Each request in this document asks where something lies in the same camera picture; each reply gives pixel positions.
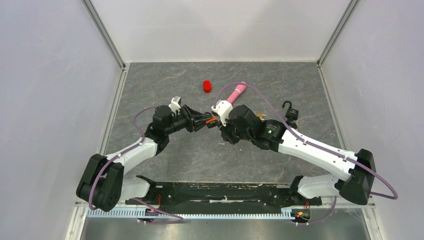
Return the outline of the orange black padlock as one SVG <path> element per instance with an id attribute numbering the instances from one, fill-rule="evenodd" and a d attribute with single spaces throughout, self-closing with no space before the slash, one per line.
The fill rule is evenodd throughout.
<path id="1" fill-rule="evenodd" d="M 213 116 L 211 119 L 208 119 L 205 122 L 205 125 L 207 126 L 208 129 L 211 128 L 215 128 L 218 125 L 219 121 L 217 120 L 217 118 L 215 116 Z"/>

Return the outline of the black Kaijing padlock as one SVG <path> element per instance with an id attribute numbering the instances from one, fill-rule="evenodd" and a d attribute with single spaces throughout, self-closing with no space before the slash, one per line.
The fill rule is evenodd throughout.
<path id="1" fill-rule="evenodd" d="M 284 109 L 285 106 L 288 105 L 285 117 L 286 117 L 286 123 L 293 129 L 297 129 L 297 120 L 299 117 L 299 111 L 297 109 L 292 108 L 292 102 L 289 100 L 286 100 L 282 104 L 282 108 Z"/>

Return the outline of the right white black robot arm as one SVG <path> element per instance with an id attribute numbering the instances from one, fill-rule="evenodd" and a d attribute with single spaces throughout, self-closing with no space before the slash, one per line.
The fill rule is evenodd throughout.
<path id="1" fill-rule="evenodd" d="M 313 138 L 278 120 L 261 120 L 245 105 L 233 107 L 222 100 L 211 107 L 219 117 L 218 128 L 224 141 L 232 145 L 240 140 L 251 142 L 261 150 L 291 155 L 318 166 L 328 174 L 296 176 L 289 187 L 289 199 L 302 205 L 325 196 L 341 196 L 345 200 L 367 205 L 374 183 L 373 154 L 365 149 L 353 151 L 336 148 Z"/>

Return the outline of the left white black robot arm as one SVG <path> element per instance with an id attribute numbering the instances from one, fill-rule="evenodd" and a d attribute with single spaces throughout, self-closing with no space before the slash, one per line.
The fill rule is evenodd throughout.
<path id="1" fill-rule="evenodd" d="M 183 105 L 172 109 L 167 105 L 154 108 L 151 123 L 135 143 L 109 155 L 90 157 L 76 188 L 76 196 L 89 204 L 92 210 L 112 210 L 117 203 L 139 198 L 145 204 L 153 203 L 157 191 L 142 177 L 125 179 L 124 176 L 138 164 L 161 153 L 170 142 L 169 136 L 180 130 L 197 132 L 203 127 L 216 126 L 216 117 Z"/>

